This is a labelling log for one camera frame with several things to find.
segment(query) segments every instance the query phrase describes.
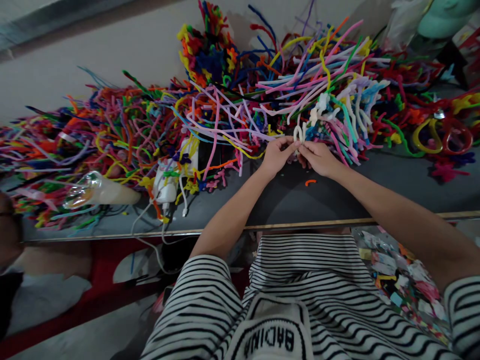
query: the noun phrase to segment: sticker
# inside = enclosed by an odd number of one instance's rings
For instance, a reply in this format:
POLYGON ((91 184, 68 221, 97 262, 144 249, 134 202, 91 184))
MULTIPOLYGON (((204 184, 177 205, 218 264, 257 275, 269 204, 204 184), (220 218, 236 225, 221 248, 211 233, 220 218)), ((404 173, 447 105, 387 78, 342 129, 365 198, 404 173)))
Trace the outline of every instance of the sticker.
POLYGON ((402 306, 402 303, 404 302, 404 299, 397 292, 394 292, 390 296, 390 300, 391 300, 392 303, 397 305, 399 308, 402 306))
POLYGON ((363 260, 370 260, 372 258, 372 250, 370 249, 359 248, 358 253, 363 260))

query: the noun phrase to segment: scrap paper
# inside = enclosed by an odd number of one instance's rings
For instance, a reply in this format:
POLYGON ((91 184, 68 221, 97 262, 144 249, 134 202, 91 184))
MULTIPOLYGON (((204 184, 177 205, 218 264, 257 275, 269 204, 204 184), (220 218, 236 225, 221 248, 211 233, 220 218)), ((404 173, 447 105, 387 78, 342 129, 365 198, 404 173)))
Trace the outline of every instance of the scrap paper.
POLYGON ((397 264, 395 260, 390 256, 377 251, 373 251, 371 253, 371 264, 372 268, 384 275, 393 276, 397 271, 397 264))
POLYGON ((424 301, 423 299, 420 299, 418 301, 418 311, 424 312, 430 315, 431 317, 434 316, 434 311, 432 307, 428 302, 424 301))

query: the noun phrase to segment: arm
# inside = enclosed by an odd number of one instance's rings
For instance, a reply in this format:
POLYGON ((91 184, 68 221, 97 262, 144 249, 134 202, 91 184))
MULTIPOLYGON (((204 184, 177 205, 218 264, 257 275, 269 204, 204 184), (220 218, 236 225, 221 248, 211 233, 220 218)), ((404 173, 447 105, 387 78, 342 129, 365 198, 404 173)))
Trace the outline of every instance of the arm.
POLYGON ((197 255, 214 255, 224 260, 227 258, 260 194, 283 168, 299 144, 293 143, 292 136, 280 137, 268 144, 260 168, 206 225, 191 251, 190 258, 197 255), (287 145, 288 148, 282 151, 282 146, 287 145))
POLYGON ((445 220, 344 166, 323 143, 305 142, 301 154, 313 169, 347 189, 390 235, 430 271, 439 290, 480 275, 480 249, 445 220))

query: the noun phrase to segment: wall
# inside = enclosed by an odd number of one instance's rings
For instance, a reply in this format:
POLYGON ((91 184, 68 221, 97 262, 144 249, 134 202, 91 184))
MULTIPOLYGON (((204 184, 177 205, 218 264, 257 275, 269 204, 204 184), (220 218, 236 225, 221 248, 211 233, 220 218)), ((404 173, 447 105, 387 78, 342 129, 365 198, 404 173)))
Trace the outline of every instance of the wall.
MULTIPOLYGON (((260 46, 256 32, 249 28, 259 19, 248 9, 246 0, 214 1, 228 16, 231 32, 239 49, 260 46)), ((270 22, 279 38, 302 31, 310 0, 256 0, 252 4, 270 22)), ((388 22, 390 0, 316 0, 309 23, 323 21, 338 26, 364 19, 363 34, 375 34, 388 22)), ((0 56, 0 124, 30 115, 30 105, 54 110, 68 105, 71 95, 84 99, 91 84, 84 66, 118 86, 130 81, 128 70, 144 84, 167 85, 173 76, 185 78, 179 61, 181 46, 177 32, 183 23, 204 29, 196 0, 136 0, 108 13, 78 22, 0 56)))

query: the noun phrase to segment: electrical cable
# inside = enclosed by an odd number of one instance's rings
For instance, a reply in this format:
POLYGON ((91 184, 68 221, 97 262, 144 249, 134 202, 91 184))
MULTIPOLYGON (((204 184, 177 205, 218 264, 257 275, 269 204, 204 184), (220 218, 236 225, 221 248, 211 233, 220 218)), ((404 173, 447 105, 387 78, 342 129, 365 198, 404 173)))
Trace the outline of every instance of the electrical cable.
POLYGON ((185 205, 185 208, 183 209, 181 216, 184 218, 187 216, 187 213, 189 212, 189 203, 187 201, 187 195, 185 195, 185 190, 184 190, 184 185, 182 183, 182 175, 180 174, 180 177, 178 178, 178 182, 180 183, 180 191, 181 195, 183 196, 183 202, 185 205))

